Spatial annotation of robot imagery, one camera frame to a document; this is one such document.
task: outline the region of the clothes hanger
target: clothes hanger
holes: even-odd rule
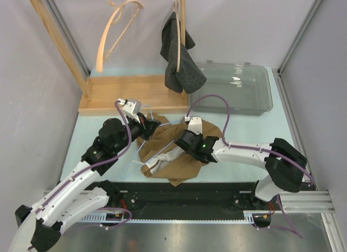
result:
[[[178,37],[178,53],[177,53],[177,69],[176,72],[179,72],[179,65],[181,64],[181,28],[179,27],[179,15],[178,15],[178,6],[179,0],[174,1],[173,11],[176,13],[176,22],[177,22],[177,37]]]
[[[111,18],[107,22],[107,25],[105,27],[104,33],[102,34],[101,41],[100,41],[100,44],[99,44],[96,70],[97,70],[97,72],[100,72],[100,73],[103,71],[104,62],[108,59],[108,57],[110,56],[110,54],[113,51],[114,47],[118,44],[120,39],[123,37],[123,35],[125,34],[125,31],[129,28],[129,26],[132,23],[132,21],[134,21],[135,17],[139,13],[139,10],[143,8],[143,5],[139,1],[137,1],[137,0],[125,1],[118,8],[115,5],[115,3],[111,2],[111,0],[107,0],[107,1],[108,1],[109,5],[114,7],[114,13],[112,14]],[[112,48],[110,50],[108,50],[107,54],[105,55],[105,43],[106,43],[106,37],[107,37],[108,31],[110,30],[111,25],[117,23],[120,20],[122,14],[124,12],[125,5],[127,5],[129,3],[134,3],[134,6],[135,6],[134,14],[132,15],[132,18],[129,21],[128,25],[125,27],[123,32],[120,34],[120,36],[118,37],[118,39],[116,40],[116,42],[114,43]],[[116,20],[113,20],[117,13],[119,13],[119,16],[117,17]]]

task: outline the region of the patterned dark garment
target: patterned dark garment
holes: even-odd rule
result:
[[[165,86],[181,93],[196,92],[206,82],[206,77],[195,65],[187,50],[195,46],[195,42],[185,31],[185,46],[181,44],[181,62],[177,72],[177,21],[175,12],[172,13],[162,31],[162,49],[160,55],[168,62],[165,71]]]

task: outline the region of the hanging garment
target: hanging garment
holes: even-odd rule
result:
[[[154,119],[159,120],[162,123],[168,123],[166,117],[153,114]],[[187,129],[186,123],[180,123],[178,125],[165,125],[156,129],[152,138],[143,145],[139,151],[140,160],[142,163],[148,161],[162,148],[170,143],[171,140],[178,135],[184,129]],[[202,131],[204,136],[222,137],[221,130],[202,120]],[[138,147],[143,143],[142,138],[137,139]],[[176,144],[172,143],[166,147],[159,155],[153,158],[149,164],[145,164],[141,168],[141,172],[146,177],[151,178],[166,178],[173,186],[184,182],[185,180],[195,178],[200,168],[205,165],[200,161],[194,160],[189,154],[186,154]]]
[[[173,12],[162,31],[162,49],[160,55],[168,62],[165,70],[165,86],[181,93],[196,92],[206,82],[206,77],[190,57],[188,50],[195,46],[195,42],[185,31],[185,46],[181,44],[181,64],[177,72],[177,21]]]

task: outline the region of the wooden frame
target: wooden frame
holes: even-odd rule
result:
[[[164,74],[88,77],[85,80],[43,0],[30,2],[83,92],[79,107],[81,115],[115,115],[117,98],[137,99],[157,113],[185,113],[188,110],[187,94],[166,88]],[[181,0],[181,43],[185,45],[185,0]]]

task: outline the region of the gray plastic bin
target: gray plastic bin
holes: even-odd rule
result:
[[[221,63],[197,63],[206,76],[205,85],[189,94],[189,104],[207,94],[224,97],[230,111],[236,114],[262,115],[273,107],[267,70],[262,66]],[[226,113],[224,102],[206,98],[194,108],[196,111]]]

